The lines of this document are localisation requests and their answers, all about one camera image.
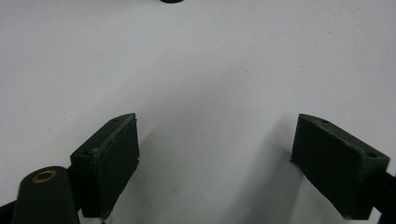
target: white surface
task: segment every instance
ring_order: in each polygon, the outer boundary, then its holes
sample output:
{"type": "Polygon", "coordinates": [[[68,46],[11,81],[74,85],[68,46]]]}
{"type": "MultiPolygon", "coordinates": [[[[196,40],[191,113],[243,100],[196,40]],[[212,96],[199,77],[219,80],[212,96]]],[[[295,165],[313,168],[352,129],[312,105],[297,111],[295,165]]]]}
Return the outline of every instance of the white surface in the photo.
{"type": "Polygon", "coordinates": [[[288,161],[297,116],[332,121],[396,172],[395,11],[392,0],[0,0],[0,203],[135,112],[141,163],[113,223],[346,223],[288,161]]]}

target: mounting hole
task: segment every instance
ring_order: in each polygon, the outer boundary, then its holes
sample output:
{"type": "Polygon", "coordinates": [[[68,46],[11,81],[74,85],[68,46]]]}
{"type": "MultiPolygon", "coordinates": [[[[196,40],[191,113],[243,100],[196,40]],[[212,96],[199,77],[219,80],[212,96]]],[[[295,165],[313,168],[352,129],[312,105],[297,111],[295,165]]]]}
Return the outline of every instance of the mounting hole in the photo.
{"type": "Polygon", "coordinates": [[[54,170],[43,171],[35,175],[32,181],[33,183],[41,184],[51,180],[55,176],[56,176],[56,171],[54,170]]]}
{"type": "Polygon", "coordinates": [[[370,158],[376,158],[376,155],[373,152],[370,152],[368,155],[370,158]]]}
{"type": "Polygon", "coordinates": [[[98,152],[97,148],[91,148],[91,149],[87,149],[84,151],[84,155],[86,156],[93,156],[96,155],[96,153],[98,152]]]}

